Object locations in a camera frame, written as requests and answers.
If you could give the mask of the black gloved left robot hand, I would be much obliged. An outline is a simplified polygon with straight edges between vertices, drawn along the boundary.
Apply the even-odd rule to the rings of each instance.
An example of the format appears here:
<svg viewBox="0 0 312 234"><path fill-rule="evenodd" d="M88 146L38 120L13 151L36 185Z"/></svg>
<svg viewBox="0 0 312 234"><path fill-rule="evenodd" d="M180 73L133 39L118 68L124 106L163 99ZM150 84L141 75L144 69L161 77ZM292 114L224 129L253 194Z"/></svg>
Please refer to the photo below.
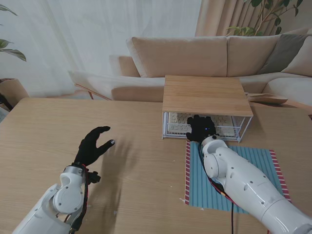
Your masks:
<svg viewBox="0 0 312 234"><path fill-rule="evenodd" d="M79 145L74 164L83 164L87 167L97 161L101 155L109 150L115 144L115 140L113 139L97 147L97 140L100 135L109 130L109 126L100 126L90 131Z"/></svg>

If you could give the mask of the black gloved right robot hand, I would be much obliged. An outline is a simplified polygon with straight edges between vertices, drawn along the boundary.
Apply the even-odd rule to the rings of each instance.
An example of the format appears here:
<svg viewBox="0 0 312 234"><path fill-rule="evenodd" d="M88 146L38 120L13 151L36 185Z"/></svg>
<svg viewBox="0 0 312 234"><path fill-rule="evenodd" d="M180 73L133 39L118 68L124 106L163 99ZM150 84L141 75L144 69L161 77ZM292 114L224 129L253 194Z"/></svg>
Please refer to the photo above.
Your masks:
<svg viewBox="0 0 312 234"><path fill-rule="evenodd" d="M215 124L211 117L194 115L187 119L187 124L191 127L191 132L186 133L186 137L189 141L201 143L207 137L216 135Z"/></svg>

